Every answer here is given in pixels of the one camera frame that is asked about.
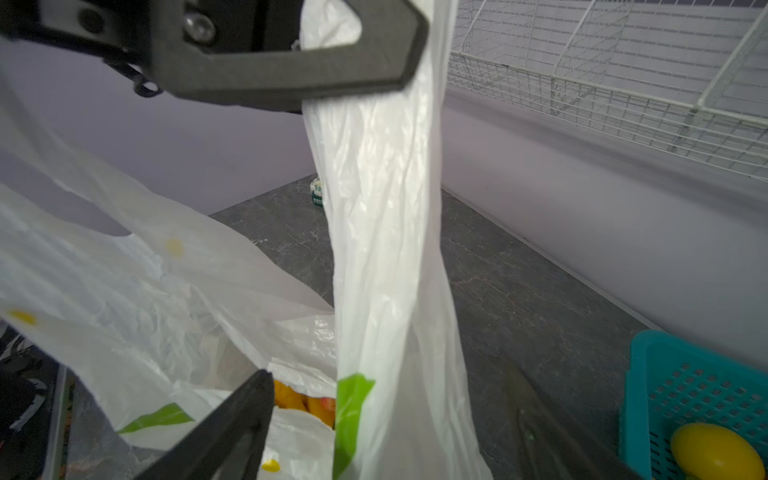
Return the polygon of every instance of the white plastic bag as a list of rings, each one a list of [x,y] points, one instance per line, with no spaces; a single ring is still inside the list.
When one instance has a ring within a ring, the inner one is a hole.
[[[414,2],[429,40],[403,90],[305,102],[335,271],[335,478],[491,478],[475,437],[440,254],[440,108],[456,13]],[[341,0],[305,0],[302,48],[354,41]]]
[[[0,316],[71,367],[129,442],[170,448],[257,366],[336,396],[333,309],[247,238],[65,143],[2,76],[0,147],[132,232],[64,222],[0,184]],[[283,478],[328,477],[333,430],[295,413],[275,412],[265,452]]]

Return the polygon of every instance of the wall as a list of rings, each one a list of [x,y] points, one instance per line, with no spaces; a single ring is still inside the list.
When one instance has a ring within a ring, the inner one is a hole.
[[[314,172],[299,115],[140,98],[97,58],[0,41],[0,67],[27,107],[69,141],[203,214]],[[66,220],[121,228],[0,151],[0,180]]]
[[[768,185],[450,88],[445,186],[663,328],[768,366]]]

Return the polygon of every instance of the white wire basket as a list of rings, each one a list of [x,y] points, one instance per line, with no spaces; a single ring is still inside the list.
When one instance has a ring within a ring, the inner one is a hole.
[[[768,181],[766,0],[462,0],[449,82]]]

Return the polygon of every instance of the teal plastic basket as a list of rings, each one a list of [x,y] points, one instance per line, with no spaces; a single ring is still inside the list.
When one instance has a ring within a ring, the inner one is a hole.
[[[667,333],[632,340],[619,456],[647,480],[684,480],[670,451],[680,425],[705,422],[744,437],[768,465],[768,376]]]

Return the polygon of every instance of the gray countertop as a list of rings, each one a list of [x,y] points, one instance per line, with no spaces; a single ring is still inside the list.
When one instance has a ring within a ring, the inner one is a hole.
[[[214,214],[333,304],[326,218],[311,177]],[[629,366],[644,327],[459,200],[443,194],[442,253],[454,296],[478,440],[496,479],[520,478],[502,380],[515,361],[611,448]],[[67,480],[133,478],[160,456],[125,444],[81,385],[75,390]]]

